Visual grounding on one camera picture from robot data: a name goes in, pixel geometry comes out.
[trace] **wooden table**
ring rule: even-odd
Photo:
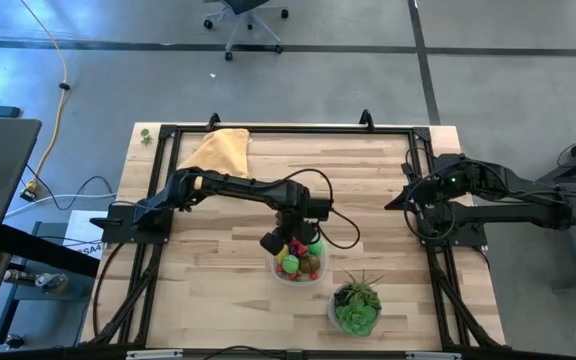
[[[146,195],[156,146],[141,144],[140,132],[159,132],[159,123],[137,123],[132,134],[118,198]],[[436,154],[460,152],[453,126],[430,127]],[[185,134],[179,164],[196,149],[203,134]],[[192,213],[175,213],[164,247],[148,347],[260,348],[322,350],[433,350],[440,348],[426,254],[407,229],[400,212],[384,211],[407,183],[400,165],[408,141],[400,135],[252,134],[248,147],[251,175],[271,181],[295,170],[315,167],[331,179],[335,208],[361,228],[351,250],[329,246],[330,269],[322,283],[293,288],[275,280],[260,237],[274,228],[274,212],[263,204],[211,197]],[[162,171],[160,188],[164,184]],[[327,196],[317,174],[295,180],[315,196]],[[355,232],[331,214],[322,226],[333,241],[347,245]],[[126,245],[110,265],[99,297],[100,326],[110,320],[126,296],[136,246]],[[109,248],[104,253],[107,257]],[[469,248],[455,248],[465,303],[497,341],[503,333],[486,263]],[[384,275],[377,286],[382,316],[372,335],[350,337],[328,322],[326,304],[348,276],[343,270]],[[449,307],[451,334],[457,339]],[[92,338],[88,311],[82,340]],[[139,316],[133,317],[133,335]]]

